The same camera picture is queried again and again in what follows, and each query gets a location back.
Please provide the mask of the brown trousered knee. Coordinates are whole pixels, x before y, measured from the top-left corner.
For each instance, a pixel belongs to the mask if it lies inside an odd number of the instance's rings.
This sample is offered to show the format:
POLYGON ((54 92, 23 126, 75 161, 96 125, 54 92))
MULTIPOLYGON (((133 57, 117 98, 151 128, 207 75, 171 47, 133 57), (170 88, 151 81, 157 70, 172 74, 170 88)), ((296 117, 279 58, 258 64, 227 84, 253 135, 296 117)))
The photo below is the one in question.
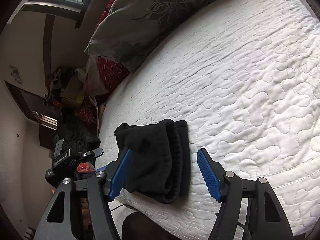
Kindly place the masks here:
POLYGON ((141 212, 135 212, 125 218, 121 228, 122 240, 170 240, 178 237, 167 232, 141 212))

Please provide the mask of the bag with orange items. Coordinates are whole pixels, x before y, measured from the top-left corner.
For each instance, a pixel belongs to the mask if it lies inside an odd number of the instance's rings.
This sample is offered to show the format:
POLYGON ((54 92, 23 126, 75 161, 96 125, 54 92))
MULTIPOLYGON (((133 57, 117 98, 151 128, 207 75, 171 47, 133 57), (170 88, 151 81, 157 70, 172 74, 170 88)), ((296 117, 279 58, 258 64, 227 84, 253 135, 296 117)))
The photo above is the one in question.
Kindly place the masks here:
POLYGON ((80 163, 77 168, 76 171, 79 173, 94 173, 96 171, 95 167, 93 166, 93 164, 91 162, 86 162, 86 163, 80 163))

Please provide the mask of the black jacket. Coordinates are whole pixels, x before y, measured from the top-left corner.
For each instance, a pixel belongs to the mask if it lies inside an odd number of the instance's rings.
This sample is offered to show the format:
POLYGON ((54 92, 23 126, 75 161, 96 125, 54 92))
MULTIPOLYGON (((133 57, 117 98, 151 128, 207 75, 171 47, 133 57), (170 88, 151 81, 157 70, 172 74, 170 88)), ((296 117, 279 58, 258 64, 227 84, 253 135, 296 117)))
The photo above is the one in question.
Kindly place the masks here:
POLYGON ((99 148, 101 143, 100 139, 81 122, 58 124, 57 136, 79 153, 93 151, 99 148))

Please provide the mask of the yellow cardboard box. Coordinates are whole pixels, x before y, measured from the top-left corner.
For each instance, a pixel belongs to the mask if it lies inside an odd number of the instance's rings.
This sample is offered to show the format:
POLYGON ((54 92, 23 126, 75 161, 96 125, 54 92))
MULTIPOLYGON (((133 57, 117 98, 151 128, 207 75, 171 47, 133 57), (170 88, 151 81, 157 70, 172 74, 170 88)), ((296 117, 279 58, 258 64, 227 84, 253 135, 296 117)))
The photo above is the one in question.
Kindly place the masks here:
POLYGON ((84 84, 73 76, 62 94, 62 103, 66 106, 80 107, 84 97, 84 84))

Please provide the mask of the black pants yellow patch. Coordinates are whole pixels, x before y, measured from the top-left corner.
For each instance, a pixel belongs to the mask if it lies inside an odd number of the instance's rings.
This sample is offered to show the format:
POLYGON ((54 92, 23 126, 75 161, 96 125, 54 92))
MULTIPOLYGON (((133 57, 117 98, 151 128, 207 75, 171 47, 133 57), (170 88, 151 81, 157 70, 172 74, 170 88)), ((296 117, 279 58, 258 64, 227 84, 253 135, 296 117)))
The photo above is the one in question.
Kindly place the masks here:
POLYGON ((119 150, 132 151, 132 164, 124 183, 162 204, 172 204, 189 192, 191 161, 188 124, 164 119, 157 124, 130 126, 123 123, 114 132, 119 150))

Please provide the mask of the grey floral pillow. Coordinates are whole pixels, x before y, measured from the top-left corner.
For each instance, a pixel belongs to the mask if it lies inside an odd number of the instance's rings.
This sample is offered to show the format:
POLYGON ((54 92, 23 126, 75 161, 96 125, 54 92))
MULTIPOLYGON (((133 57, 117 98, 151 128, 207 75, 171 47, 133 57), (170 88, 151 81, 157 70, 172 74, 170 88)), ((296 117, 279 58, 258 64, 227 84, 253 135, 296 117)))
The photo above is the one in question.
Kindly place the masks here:
POLYGON ((138 68, 176 27, 215 0, 115 0, 96 27, 88 55, 138 68))

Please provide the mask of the red floral blanket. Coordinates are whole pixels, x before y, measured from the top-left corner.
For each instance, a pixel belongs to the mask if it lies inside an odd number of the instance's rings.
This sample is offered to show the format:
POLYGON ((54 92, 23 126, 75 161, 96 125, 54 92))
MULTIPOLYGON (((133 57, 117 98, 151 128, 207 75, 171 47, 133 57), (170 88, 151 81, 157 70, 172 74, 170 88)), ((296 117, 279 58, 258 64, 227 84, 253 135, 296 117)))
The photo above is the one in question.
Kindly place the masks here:
POLYGON ((100 106, 130 73, 121 63, 100 56, 90 56, 84 68, 77 69, 78 78, 84 83, 84 102, 78 115, 89 130, 99 130, 103 111, 100 106))

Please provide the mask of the white quilted mattress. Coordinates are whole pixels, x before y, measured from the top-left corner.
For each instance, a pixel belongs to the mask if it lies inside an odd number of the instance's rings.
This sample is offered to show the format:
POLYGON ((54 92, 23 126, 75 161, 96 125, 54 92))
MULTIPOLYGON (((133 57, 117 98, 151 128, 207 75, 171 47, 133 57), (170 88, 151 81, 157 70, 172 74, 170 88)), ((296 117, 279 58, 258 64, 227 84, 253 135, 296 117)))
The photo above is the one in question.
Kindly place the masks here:
POLYGON ((185 120, 189 194, 165 205, 123 190, 117 229, 140 211, 180 239, 207 239, 220 204, 196 161, 204 147, 241 178, 264 177, 294 235, 319 219, 319 21, 299 0, 217 0, 172 32, 110 96, 101 120, 102 167, 115 129, 185 120))

